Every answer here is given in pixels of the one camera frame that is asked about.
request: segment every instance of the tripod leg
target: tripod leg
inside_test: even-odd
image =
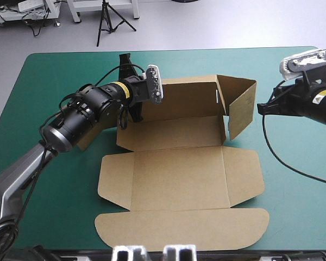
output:
[[[102,33],[103,20],[104,20],[104,4],[102,5],[102,15],[100,16],[97,47],[99,47],[100,34]]]
[[[136,31],[136,29],[122,16],[122,15],[120,15],[112,6],[110,6],[109,4],[108,4],[108,6],[109,6],[109,8],[112,10],[112,11],[114,11],[114,13],[116,14],[116,15],[118,15],[127,25],[129,25],[130,27],[131,27],[131,29],[133,29],[134,31]]]
[[[115,30],[112,27],[112,23],[111,23],[111,18],[110,18],[110,15],[109,15],[109,9],[108,9],[108,7],[111,8],[111,6],[109,5],[109,3],[105,3],[105,15],[106,15],[108,26],[109,26],[109,31],[110,31],[109,33],[113,33]]]

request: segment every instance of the cardboard flap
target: cardboard flap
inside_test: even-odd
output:
[[[99,236],[109,246],[144,245],[148,251],[161,251],[166,244],[195,244],[200,250],[240,249],[258,241],[268,223],[264,209],[127,212],[95,219]]]
[[[253,120],[256,81],[229,76],[217,76],[229,115],[230,138],[238,136]]]
[[[219,146],[225,141],[218,116],[132,123],[117,130],[117,144],[132,151]]]
[[[231,206],[262,194],[265,184],[257,152],[225,146],[222,152]]]
[[[133,174],[134,153],[105,156],[99,177],[99,196],[130,210]]]

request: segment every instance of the cardboard tab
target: cardboard tab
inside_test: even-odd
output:
[[[253,120],[256,81],[218,75],[220,91],[229,115],[228,131],[231,139],[238,136]]]
[[[144,245],[148,251],[161,251],[167,244],[235,250],[258,241],[268,223],[269,214],[261,208],[111,213],[95,220],[109,246]]]
[[[134,153],[105,156],[99,177],[99,196],[130,209],[133,173]]]
[[[257,152],[226,146],[222,146],[222,152],[230,205],[235,206],[261,195],[265,191],[265,183]]]

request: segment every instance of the power strip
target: power strip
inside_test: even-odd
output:
[[[35,8],[42,7],[44,5],[43,0],[25,0],[18,3],[18,9],[20,12],[26,12]]]

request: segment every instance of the yellow stripe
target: yellow stripe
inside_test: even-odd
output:
[[[128,87],[125,86],[125,84],[123,84],[121,82],[112,82],[112,83],[119,85],[123,89],[124,93],[126,94],[126,99],[128,99],[130,97]]]
[[[326,96],[326,90],[319,92],[319,95]]]

